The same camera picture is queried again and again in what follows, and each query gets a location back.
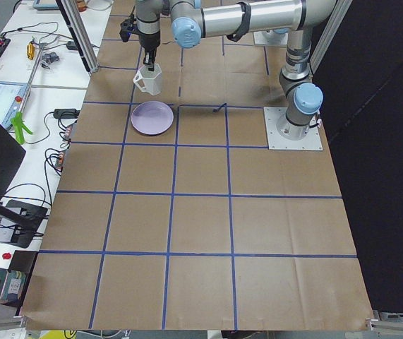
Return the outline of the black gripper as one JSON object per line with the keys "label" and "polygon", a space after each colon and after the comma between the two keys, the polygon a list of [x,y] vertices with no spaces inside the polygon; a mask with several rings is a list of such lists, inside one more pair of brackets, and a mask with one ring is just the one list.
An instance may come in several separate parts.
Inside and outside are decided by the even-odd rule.
{"label": "black gripper", "polygon": [[160,31],[153,34],[139,34],[139,42],[141,47],[145,50],[144,67],[149,71],[154,71],[155,58],[157,54],[157,48],[160,45]]}

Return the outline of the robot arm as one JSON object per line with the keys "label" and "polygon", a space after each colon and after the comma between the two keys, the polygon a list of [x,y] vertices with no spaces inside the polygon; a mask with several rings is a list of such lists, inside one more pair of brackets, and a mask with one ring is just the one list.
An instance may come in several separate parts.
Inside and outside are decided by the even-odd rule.
{"label": "robot arm", "polygon": [[311,120],[323,103],[322,90],[308,79],[312,29],[334,7],[334,1],[307,0],[239,1],[207,8],[199,1],[136,1],[130,16],[121,23],[120,37],[127,42],[137,35],[145,50],[143,63],[154,71],[162,16],[170,17],[174,41],[183,49],[208,37],[225,36],[238,42],[249,32],[288,29],[286,61],[279,73],[288,107],[277,121],[277,130],[282,137],[298,141],[313,128]]}

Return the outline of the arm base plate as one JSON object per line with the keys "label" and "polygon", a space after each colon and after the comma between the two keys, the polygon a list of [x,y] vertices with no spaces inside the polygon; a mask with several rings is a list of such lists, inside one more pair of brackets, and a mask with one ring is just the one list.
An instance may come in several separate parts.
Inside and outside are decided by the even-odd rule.
{"label": "arm base plate", "polygon": [[268,148],[322,151],[323,146],[315,117],[306,126],[295,126],[287,120],[286,110],[286,107],[263,108]]}
{"label": "arm base plate", "polygon": [[288,33],[279,33],[273,30],[253,33],[254,44],[258,46],[286,47]]}

